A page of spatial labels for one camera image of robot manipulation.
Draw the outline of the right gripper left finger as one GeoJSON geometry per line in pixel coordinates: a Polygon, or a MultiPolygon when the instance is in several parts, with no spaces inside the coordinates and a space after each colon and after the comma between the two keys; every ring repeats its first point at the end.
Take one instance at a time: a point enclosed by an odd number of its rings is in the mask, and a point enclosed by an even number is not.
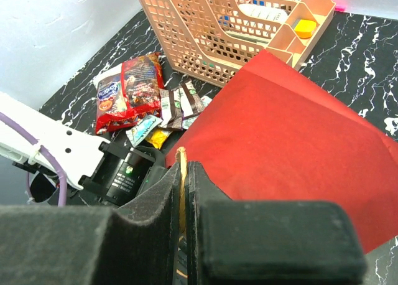
{"type": "Polygon", "coordinates": [[[2,284],[173,284],[180,166],[123,207],[1,207],[2,284]]]}

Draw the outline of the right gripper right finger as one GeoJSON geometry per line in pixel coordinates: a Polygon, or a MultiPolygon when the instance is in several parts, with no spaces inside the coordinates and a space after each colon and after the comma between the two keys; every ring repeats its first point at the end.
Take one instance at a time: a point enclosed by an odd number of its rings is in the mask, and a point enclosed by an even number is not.
{"type": "Polygon", "coordinates": [[[327,201],[230,199],[188,164],[189,284],[362,284],[366,257],[352,221],[327,201]]]}

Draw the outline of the red brown paper bag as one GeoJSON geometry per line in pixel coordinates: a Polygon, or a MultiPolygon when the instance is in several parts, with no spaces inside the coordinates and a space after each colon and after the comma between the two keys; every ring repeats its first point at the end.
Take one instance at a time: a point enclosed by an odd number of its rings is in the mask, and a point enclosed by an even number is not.
{"type": "Polygon", "coordinates": [[[234,200],[326,200],[365,252],[397,235],[397,143],[267,51],[176,142],[234,200]]]}

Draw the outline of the red candy bag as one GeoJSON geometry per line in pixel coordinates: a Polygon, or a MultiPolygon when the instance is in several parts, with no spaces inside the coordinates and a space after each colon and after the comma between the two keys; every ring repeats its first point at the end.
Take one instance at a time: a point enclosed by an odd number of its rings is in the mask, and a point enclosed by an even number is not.
{"type": "Polygon", "coordinates": [[[160,116],[164,89],[159,54],[127,60],[93,79],[96,88],[95,134],[135,126],[147,115],[160,116]]]}

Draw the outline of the yellow snack packet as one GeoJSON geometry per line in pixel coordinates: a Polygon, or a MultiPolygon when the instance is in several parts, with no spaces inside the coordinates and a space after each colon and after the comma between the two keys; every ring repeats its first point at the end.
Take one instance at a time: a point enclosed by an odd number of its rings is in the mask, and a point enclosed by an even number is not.
{"type": "Polygon", "coordinates": [[[151,131],[148,136],[146,136],[145,140],[149,144],[153,145],[156,149],[161,149],[164,142],[166,142],[171,134],[171,131],[156,128],[151,131]]]}

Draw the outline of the silver foil snack packet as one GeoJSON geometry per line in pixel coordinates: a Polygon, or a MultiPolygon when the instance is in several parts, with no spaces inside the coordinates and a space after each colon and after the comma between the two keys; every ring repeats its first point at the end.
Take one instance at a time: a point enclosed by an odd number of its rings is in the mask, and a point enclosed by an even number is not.
{"type": "MultiPolygon", "coordinates": [[[[203,103],[204,108],[206,108],[212,102],[212,99],[209,96],[203,96],[203,97],[201,97],[201,101],[203,103]]],[[[182,128],[188,129],[197,118],[198,118],[198,115],[188,118],[188,119],[184,119],[182,121],[182,128]]]]}

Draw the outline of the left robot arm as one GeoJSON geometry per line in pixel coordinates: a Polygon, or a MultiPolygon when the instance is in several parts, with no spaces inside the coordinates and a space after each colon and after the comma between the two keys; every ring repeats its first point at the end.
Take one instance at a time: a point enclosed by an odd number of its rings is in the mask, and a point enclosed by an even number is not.
{"type": "Polygon", "coordinates": [[[1,155],[27,172],[58,177],[58,202],[67,189],[122,206],[166,173],[165,156],[149,147],[128,148],[69,128],[1,93],[1,155]]]}

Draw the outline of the peach plastic file organizer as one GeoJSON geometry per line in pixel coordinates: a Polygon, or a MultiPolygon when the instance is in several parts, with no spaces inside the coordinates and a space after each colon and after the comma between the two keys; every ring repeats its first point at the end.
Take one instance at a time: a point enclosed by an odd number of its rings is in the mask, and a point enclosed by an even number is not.
{"type": "Polygon", "coordinates": [[[266,51],[294,69],[301,67],[332,20],[332,0],[139,0],[170,66],[223,87],[266,51]],[[285,22],[246,16],[239,4],[283,9],[285,22]],[[297,19],[317,23],[309,39],[294,32],[297,19]]]}

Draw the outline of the orange yellow round object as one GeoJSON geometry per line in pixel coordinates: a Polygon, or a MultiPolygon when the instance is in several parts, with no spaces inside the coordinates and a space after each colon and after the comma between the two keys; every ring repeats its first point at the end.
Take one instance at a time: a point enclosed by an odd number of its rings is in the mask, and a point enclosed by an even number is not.
{"type": "Polygon", "coordinates": [[[301,39],[309,39],[317,29],[317,23],[308,19],[297,19],[294,23],[294,32],[301,39]]]}

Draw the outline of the white box in organizer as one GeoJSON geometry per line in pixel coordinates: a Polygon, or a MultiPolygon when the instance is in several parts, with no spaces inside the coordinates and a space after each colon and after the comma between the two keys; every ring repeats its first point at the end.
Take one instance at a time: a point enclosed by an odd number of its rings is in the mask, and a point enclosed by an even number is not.
{"type": "Polygon", "coordinates": [[[239,4],[239,10],[246,16],[265,20],[265,21],[276,21],[283,23],[287,20],[288,14],[285,10],[266,7],[255,4],[239,4]]]}

